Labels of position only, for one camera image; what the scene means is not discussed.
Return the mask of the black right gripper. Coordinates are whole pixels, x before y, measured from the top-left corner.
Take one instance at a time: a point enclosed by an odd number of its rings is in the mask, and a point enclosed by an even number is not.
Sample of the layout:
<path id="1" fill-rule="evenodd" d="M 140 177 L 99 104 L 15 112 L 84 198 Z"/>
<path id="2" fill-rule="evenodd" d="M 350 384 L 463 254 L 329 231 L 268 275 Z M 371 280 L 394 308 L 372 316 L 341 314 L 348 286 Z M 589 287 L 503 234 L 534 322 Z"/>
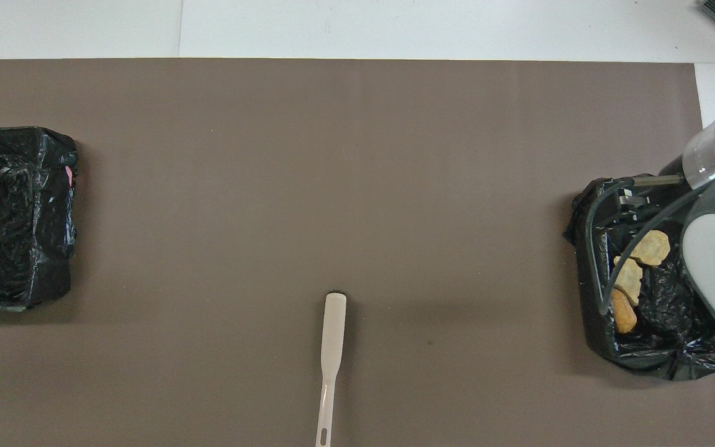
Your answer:
<path id="1" fill-rule="evenodd" d="M 675 187 L 676 189 L 692 189 L 686 180 L 686 173 L 683 169 L 683 155 L 676 156 L 670 163 L 659 171 L 659 176 L 679 176 L 679 181 L 671 184 L 663 184 L 663 187 Z M 650 204 L 648 196 L 637 195 L 632 189 L 619 189 L 616 204 L 619 211 L 636 211 Z"/>

